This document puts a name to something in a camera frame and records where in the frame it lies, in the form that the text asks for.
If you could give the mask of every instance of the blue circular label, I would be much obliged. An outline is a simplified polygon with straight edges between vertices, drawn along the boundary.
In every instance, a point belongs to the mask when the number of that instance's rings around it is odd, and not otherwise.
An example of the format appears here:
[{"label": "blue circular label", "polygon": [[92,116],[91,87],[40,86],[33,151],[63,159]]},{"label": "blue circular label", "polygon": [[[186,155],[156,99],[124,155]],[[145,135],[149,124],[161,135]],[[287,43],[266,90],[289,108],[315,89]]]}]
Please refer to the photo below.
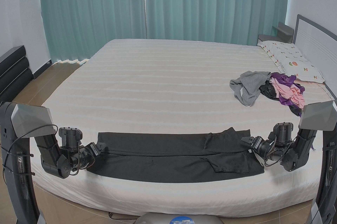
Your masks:
[{"label": "blue circular label", "polygon": [[195,223],[191,218],[181,216],[172,219],[170,224],[195,224]]}]

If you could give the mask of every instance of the bed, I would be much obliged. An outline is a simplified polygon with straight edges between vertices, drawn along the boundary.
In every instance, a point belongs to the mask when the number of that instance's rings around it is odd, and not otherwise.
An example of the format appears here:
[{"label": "bed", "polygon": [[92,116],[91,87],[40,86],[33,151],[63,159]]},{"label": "bed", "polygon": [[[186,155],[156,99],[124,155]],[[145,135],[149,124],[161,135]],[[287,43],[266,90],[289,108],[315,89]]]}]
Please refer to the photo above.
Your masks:
[{"label": "bed", "polygon": [[[296,33],[301,32],[305,45],[310,45],[306,26],[300,24]],[[297,39],[299,47],[301,38]],[[113,40],[70,75],[43,106],[50,108],[53,122],[59,127],[81,129],[84,145],[96,142],[98,132],[111,131],[216,133],[234,127],[250,129],[252,136],[267,138],[278,122],[292,122],[294,137],[299,117],[288,107],[263,95],[251,107],[235,99],[229,82],[247,70],[278,71],[258,46]],[[331,100],[332,95],[323,84],[300,83],[305,87],[306,103]],[[308,163],[300,169],[287,172],[274,165],[260,175],[215,182],[138,182],[85,170],[62,180],[45,173],[39,158],[32,158],[31,164],[37,184],[96,209],[136,216],[161,212],[244,217],[315,197],[322,163],[321,134],[318,132],[314,140],[317,150],[310,151]],[[33,139],[31,151],[39,155]]]}]

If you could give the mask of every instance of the floor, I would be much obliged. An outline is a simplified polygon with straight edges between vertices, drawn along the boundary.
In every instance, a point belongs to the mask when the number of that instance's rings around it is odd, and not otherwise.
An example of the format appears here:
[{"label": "floor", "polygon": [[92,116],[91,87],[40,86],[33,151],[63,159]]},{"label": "floor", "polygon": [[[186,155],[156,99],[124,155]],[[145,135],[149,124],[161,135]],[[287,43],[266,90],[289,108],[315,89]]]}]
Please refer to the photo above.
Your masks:
[{"label": "floor", "polygon": [[[15,98],[15,102],[42,105],[54,90],[76,69],[77,63],[57,63],[50,66],[37,79],[31,81]],[[132,224],[137,217],[109,213],[74,203],[58,197],[34,184],[37,204],[44,213],[47,224]],[[3,180],[0,180],[0,218],[5,224],[16,222],[15,213]],[[221,218],[225,224],[304,224],[309,215],[311,201],[293,205],[275,212],[247,217]]]}]

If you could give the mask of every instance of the floral pillowcase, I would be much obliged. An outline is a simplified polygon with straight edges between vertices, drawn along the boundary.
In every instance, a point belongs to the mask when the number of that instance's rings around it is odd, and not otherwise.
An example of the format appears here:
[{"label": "floral pillowcase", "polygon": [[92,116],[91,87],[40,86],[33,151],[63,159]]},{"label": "floral pillowcase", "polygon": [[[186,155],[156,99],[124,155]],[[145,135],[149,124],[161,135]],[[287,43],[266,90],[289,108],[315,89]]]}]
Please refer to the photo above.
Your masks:
[{"label": "floral pillowcase", "polygon": [[296,75],[297,79],[323,83],[321,72],[307,60],[294,45],[279,41],[263,41],[257,44],[274,61],[281,73]]}]

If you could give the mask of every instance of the gray cloth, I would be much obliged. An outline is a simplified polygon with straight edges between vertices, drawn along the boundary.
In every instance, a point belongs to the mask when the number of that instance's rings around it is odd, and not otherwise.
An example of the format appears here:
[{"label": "gray cloth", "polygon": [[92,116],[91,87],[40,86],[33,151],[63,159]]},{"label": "gray cloth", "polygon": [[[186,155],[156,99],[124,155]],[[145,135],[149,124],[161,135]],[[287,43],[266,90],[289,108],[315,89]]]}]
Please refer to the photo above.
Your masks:
[{"label": "gray cloth", "polygon": [[234,91],[239,101],[246,106],[254,103],[260,95],[259,87],[270,80],[271,73],[269,71],[246,71],[240,75],[238,79],[230,81],[230,88]]}]

